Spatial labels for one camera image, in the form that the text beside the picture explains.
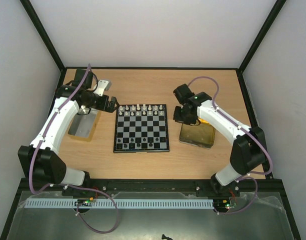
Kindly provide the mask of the gold tin with black pieces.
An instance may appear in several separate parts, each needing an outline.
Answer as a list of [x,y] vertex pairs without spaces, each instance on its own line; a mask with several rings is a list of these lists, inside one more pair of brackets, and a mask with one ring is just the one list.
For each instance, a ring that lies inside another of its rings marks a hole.
[[205,149],[211,149],[215,142],[216,129],[206,123],[197,122],[195,125],[182,124],[179,142]]

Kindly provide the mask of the silver gold tin lid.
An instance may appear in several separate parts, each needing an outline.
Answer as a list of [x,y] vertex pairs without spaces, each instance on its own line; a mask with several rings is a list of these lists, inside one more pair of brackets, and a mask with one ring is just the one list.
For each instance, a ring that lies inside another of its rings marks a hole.
[[71,121],[67,131],[71,139],[90,142],[95,133],[101,112],[94,108],[82,106]]

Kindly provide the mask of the black silver chess board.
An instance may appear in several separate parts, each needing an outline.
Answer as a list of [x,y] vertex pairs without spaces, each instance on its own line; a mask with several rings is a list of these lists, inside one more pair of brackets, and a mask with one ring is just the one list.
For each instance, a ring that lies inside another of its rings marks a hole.
[[[119,115],[119,107],[115,117],[113,152],[117,153],[147,153],[169,152],[168,116],[166,104],[134,104],[123,106],[123,115]],[[141,149],[137,149],[136,138],[141,138]]]

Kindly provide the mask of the black rook piece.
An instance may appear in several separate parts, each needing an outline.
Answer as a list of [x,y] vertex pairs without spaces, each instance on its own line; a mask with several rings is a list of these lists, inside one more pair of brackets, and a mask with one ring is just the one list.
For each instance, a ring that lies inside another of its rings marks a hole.
[[122,149],[122,148],[123,148],[123,145],[122,145],[121,143],[118,143],[118,144],[116,145],[116,148],[117,148],[117,149]]

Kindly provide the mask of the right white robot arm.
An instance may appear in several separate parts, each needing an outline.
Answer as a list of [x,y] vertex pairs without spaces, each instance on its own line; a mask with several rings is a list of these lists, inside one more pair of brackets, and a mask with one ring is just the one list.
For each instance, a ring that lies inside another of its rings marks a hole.
[[193,125],[200,118],[207,121],[231,144],[229,163],[212,175],[211,191],[222,196],[229,185],[245,176],[267,160],[264,131],[259,127],[249,127],[227,115],[205,92],[194,94],[187,84],[178,86],[174,91],[180,106],[174,109],[175,122]]

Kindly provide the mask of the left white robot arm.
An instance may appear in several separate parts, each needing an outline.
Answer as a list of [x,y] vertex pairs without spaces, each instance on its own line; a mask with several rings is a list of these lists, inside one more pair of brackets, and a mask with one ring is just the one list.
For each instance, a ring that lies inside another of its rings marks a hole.
[[107,113],[117,110],[117,99],[104,94],[111,85],[110,80],[98,79],[88,66],[77,69],[74,79],[56,90],[53,108],[42,129],[28,146],[22,145],[17,152],[34,195],[54,185],[87,186],[89,172],[68,167],[59,157],[59,150],[77,114],[85,109]]

